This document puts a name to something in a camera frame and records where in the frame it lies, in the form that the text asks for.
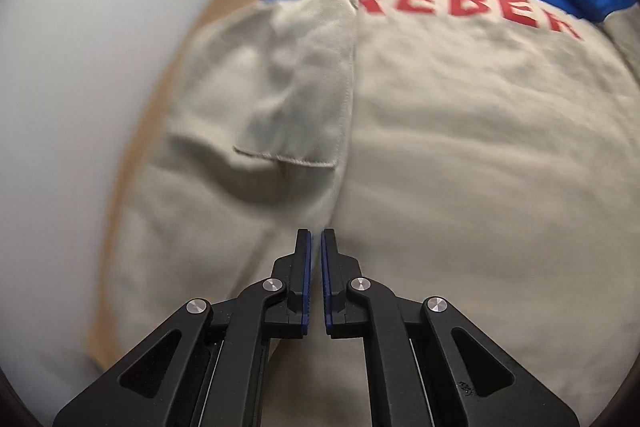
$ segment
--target silver screw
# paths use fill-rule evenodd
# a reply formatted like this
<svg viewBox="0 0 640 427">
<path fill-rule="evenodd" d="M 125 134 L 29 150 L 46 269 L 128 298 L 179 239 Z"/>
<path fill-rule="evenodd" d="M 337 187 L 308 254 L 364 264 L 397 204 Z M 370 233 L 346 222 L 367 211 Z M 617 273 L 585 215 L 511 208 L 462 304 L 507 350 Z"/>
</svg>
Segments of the silver screw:
<svg viewBox="0 0 640 427">
<path fill-rule="evenodd" d="M 356 279 L 351 281 L 351 287 L 359 292 L 364 292 L 364 290 L 371 288 L 371 281 L 364 279 L 364 277 L 356 277 Z"/>
<path fill-rule="evenodd" d="M 282 281 L 280 279 L 267 279 L 262 283 L 262 287 L 268 292 L 276 292 L 282 288 Z"/>
<path fill-rule="evenodd" d="M 193 299 L 187 302 L 187 311 L 193 314 L 202 313 L 207 309 L 207 301 L 203 299 Z"/>
<path fill-rule="evenodd" d="M 447 301 L 442 297 L 431 297 L 427 301 L 427 307 L 432 312 L 440 313 L 447 309 Z"/>
</svg>

